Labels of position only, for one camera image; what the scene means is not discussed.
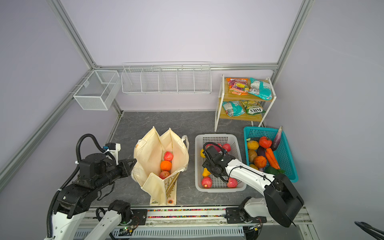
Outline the cream canvas grocery bag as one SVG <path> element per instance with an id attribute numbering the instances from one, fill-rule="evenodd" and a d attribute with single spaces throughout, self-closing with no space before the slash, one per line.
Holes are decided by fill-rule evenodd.
<path id="1" fill-rule="evenodd" d="M 159 135 L 152 128 L 138 140 L 134 149 L 137 160 L 132 178 L 141 189 L 151 196 L 151 206 L 175 206 L 177 203 L 177 180 L 180 173 L 188 169 L 189 140 L 186 135 L 179 137 L 171 129 Z M 161 178 L 161 162 L 167 152 L 173 154 L 170 173 L 165 179 Z"/>

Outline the orange fruit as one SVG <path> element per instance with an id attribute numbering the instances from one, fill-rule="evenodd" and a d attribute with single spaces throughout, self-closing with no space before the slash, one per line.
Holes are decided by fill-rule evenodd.
<path id="1" fill-rule="evenodd" d="M 162 161 L 161 165 L 160 165 L 160 168 L 161 168 L 162 171 L 170 172 L 171 169 L 172 169 L 172 162 L 170 162 L 170 161 Z"/>

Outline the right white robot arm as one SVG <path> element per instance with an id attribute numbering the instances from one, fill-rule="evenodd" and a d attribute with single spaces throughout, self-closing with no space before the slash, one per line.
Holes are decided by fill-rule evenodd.
<path id="1" fill-rule="evenodd" d="M 213 142 L 203 145 L 203 153 L 206 157 L 203 167 L 214 177 L 225 183 L 229 183 L 230 179 L 239 180 L 262 194 L 262 199 L 250 197 L 239 205 L 244 222 L 247 217 L 255 219 L 262 208 L 266 208 L 269 215 L 281 226 L 288 228 L 294 223 L 304 206 L 304 200 L 286 175 L 272 175 L 251 168 Z"/>

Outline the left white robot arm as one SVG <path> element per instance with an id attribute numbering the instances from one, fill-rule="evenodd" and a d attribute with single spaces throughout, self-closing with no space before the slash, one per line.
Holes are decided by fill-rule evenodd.
<path id="1" fill-rule="evenodd" d="M 82 158 L 81 145 L 93 140 L 98 152 Z M 118 144 L 101 146 L 92 134 L 80 137 L 76 145 L 76 168 L 56 191 L 47 213 L 47 240 L 72 240 L 93 201 L 102 200 L 102 190 L 127 178 L 136 159 L 118 159 Z"/>

